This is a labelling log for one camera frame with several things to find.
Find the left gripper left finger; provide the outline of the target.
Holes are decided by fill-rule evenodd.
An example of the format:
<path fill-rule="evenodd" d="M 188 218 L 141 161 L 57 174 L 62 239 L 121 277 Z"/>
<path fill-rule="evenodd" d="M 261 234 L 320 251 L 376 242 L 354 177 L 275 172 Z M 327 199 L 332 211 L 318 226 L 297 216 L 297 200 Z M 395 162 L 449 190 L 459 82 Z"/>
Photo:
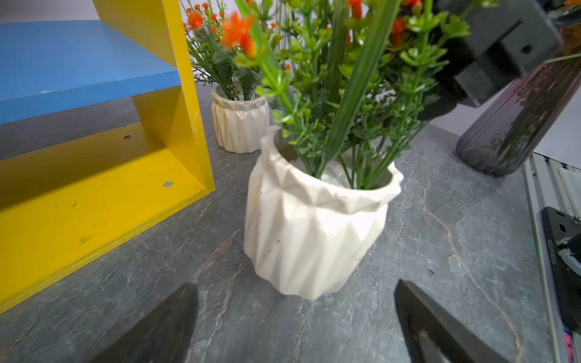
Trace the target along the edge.
<path fill-rule="evenodd" d="M 185 283 L 92 361 L 184 362 L 198 311 L 198 288 Z"/>

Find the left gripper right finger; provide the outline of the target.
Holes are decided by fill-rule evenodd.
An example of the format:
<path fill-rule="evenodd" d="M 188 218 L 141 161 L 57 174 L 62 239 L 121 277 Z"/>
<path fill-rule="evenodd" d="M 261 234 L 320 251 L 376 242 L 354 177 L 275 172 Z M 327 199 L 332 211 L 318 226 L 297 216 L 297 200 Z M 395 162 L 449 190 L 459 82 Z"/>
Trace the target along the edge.
<path fill-rule="evenodd" d="M 412 362 L 505 362 L 411 281 L 394 291 L 396 314 Z"/>

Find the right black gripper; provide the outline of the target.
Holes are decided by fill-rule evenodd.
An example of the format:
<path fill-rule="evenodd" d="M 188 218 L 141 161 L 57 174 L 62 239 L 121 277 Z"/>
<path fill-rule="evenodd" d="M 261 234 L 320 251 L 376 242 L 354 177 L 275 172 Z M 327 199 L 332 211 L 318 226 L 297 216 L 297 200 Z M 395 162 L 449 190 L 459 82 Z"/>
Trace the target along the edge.
<path fill-rule="evenodd" d="M 458 105 L 479 107 L 512 81 L 524 78 L 559 53 L 564 41 L 549 12 L 562 1 L 501 1 L 479 7 L 466 21 L 470 35 L 444 44 L 448 64 L 436 75 L 429 95 L 437 101 L 419 114 L 431 121 Z"/>

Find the orange flower pot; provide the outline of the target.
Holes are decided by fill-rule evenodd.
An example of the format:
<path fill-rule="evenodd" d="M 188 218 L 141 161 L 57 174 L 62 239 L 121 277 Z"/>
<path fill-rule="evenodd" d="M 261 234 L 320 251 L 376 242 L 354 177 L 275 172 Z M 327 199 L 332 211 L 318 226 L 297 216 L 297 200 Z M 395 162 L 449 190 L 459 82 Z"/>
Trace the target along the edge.
<path fill-rule="evenodd" d="M 211 113 L 217 144 L 228 152 L 251 154 L 270 124 L 266 98 L 257 95 L 259 68 L 240 68 L 239 55 L 254 49 L 251 24 L 229 14 L 224 1 L 185 1 L 185 37 L 194 78 L 211 85 Z"/>
<path fill-rule="evenodd" d="M 251 173 L 244 251 L 284 295 L 339 291 L 402 190 L 396 160 L 442 109 L 452 47 L 498 1 L 183 3 L 196 69 L 274 103 Z"/>

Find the yellow rack with coloured shelves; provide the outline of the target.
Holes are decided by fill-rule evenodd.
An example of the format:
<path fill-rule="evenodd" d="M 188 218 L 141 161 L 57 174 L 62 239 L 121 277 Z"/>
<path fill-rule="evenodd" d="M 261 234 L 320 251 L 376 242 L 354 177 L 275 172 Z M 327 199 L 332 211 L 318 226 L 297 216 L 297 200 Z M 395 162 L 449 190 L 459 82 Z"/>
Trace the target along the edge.
<path fill-rule="evenodd" d="M 1 162 L 3 312 L 215 190 L 179 4 L 95 9 L 1 25 L 2 124 L 123 98 L 139 116 Z"/>

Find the sunflower bouquet pot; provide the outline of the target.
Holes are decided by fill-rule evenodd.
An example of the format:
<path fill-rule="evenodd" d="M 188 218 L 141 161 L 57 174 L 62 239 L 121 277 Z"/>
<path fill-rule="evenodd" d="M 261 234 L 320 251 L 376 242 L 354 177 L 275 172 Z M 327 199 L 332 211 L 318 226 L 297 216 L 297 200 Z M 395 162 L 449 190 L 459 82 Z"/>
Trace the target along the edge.
<path fill-rule="evenodd" d="M 456 153 L 494 177 L 516 172 L 580 88 L 580 3 L 554 16 L 564 48 L 529 77 L 510 85 L 461 136 Z"/>

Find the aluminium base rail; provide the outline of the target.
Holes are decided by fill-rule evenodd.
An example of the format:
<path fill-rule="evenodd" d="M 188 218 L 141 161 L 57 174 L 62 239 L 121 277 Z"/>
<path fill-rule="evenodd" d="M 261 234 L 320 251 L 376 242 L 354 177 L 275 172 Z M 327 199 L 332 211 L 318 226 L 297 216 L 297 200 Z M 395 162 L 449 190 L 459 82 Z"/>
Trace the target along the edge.
<path fill-rule="evenodd" d="M 580 361 L 580 170 L 534 153 L 524 179 L 554 362 Z"/>

